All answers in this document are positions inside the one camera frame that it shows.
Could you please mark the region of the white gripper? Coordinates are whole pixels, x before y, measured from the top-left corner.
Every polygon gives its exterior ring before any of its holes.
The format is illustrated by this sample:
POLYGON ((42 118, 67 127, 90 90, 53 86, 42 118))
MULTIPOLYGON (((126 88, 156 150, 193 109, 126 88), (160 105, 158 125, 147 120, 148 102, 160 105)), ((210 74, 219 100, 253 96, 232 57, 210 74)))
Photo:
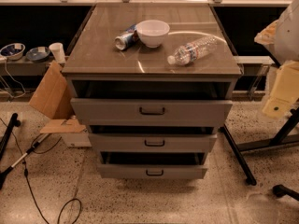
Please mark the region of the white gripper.
POLYGON ((290 103, 299 99, 299 62, 288 61, 280 66, 270 96, 262 112, 269 118, 280 119, 289 110, 290 103))

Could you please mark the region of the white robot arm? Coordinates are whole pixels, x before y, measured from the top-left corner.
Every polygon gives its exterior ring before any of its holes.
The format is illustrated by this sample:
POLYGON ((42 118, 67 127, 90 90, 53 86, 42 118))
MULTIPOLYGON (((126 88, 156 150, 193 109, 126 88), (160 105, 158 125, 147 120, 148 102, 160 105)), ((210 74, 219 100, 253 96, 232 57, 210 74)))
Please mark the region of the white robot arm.
POLYGON ((293 0, 280 15, 271 53, 280 68, 262 112, 279 119, 299 99, 299 0, 293 0))

